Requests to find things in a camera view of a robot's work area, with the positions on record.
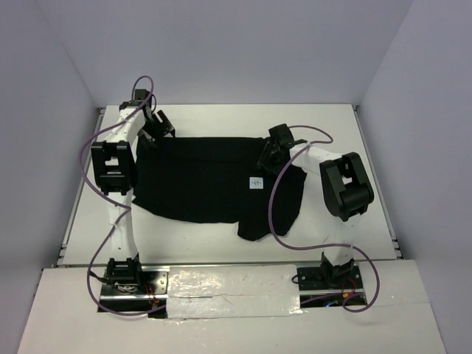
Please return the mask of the black t-shirt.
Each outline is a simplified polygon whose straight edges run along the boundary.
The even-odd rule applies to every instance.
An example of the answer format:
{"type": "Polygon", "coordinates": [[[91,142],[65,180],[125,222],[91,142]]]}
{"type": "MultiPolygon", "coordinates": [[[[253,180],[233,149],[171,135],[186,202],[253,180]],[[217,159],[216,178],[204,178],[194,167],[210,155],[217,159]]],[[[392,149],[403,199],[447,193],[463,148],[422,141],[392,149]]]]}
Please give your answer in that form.
{"type": "MultiPolygon", "coordinates": [[[[137,186],[133,202],[163,218],[190,223],[236,223],[239,237],[269,235],[268,200],[276,176],[257,168],[264,138],[163,138],[136,146],[137,186]],[[249,178],[263,177],[263,190],[250,190],[249,178]]],[[[299,216],[305,179],[290,167],[274,202],[274,224],[284,236],[299,216]]]]}

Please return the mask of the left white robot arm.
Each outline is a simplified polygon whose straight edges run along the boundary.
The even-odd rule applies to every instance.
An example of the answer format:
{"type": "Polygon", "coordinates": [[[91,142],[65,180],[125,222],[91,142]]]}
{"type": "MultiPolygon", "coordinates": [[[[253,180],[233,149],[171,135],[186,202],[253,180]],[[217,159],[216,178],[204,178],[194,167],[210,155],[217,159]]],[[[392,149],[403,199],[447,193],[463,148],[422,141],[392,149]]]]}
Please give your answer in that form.
{"type": "Polygon", "coordinates": [[[91,144],[94,181],[110,204],[111,249],[100,281],[128,294],[139,292],[145,284],[132,226],[131,202],[138,181],[132,147],[141,136],[153,144],[168,134],[174,137],[175,128],[164,112],[156,109],[154,94],[135,88],[131,99],[119,106],[119,119],[107,137],[91,144]]]}

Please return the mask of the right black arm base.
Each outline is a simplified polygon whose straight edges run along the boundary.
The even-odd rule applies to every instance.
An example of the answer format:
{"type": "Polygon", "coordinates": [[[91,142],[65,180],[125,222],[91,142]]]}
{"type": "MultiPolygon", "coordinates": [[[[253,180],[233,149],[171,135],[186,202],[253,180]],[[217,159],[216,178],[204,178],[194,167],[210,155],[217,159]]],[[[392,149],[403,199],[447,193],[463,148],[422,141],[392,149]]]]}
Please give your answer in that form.
{"type": "Polygon", "coordinates": [[[359,267],[354,266],[349,275],[328,282],[322,276],[320,267],[302,267],[292,277],[292,283],[299,288],[301,308],[364,306],[367,304],[359,267]]]}

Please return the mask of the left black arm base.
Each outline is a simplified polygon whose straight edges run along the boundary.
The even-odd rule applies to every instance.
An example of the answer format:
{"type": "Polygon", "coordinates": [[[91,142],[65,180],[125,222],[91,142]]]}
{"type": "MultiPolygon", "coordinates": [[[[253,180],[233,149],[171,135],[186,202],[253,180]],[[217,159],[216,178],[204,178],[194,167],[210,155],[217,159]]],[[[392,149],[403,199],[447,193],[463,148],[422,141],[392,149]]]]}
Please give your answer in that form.
{"type": "Polygon", "coordinates": [[[99,301],[120,313],[148,312],[149,317],[167,318],[168,272],[147,270],[142,273],[141,285],[105,285],[100,290],[99,301]]]}

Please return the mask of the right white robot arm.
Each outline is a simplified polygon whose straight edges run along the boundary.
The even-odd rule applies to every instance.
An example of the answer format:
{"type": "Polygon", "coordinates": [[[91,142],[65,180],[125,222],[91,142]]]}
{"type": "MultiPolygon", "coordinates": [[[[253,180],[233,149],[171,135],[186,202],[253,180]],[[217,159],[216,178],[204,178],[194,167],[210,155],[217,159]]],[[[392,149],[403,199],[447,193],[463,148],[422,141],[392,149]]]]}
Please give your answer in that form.
{"type": "Polygon", "coordinates": [[[296,140],[286,124],[269,129],[257,166],[276,176],[268,200],[268,226],[276,241],[294,251],[320,249],[319,274],[328,288],[337,288],[353,276],[353,231],[373,203],[374,191],[358,153],[344,155],[316,147],[317,141],[296,140]],[[338,220],[331,241],[315,246],[289,246],[274,224],[274,202],[279,185],[290,167],[320,177],[322,197],[329,214],[338,220]]]}

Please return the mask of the white paper label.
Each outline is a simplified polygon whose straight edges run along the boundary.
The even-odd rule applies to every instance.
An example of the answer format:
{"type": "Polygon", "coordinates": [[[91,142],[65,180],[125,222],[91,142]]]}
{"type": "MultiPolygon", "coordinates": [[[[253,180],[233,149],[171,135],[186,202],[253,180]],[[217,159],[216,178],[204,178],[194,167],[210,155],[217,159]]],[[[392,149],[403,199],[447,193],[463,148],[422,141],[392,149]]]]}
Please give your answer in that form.
{"type": "Polygon", "coordinates": [[[250,177],[249,178],[249,189],[250,190],[263,190],[264,189],[264,178],[263,177],[250,177]]]}

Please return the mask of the silver foil-covered panel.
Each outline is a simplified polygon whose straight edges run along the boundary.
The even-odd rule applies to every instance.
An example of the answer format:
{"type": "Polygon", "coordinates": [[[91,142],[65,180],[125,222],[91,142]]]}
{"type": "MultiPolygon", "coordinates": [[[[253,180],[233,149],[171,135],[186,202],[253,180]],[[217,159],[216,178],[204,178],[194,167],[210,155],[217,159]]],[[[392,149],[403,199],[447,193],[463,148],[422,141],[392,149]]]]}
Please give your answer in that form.
{"type": "Polygon", "coordinates": [[[302,313],[295,265],[173,267],[170,319],[280,317],[302,313]]]}

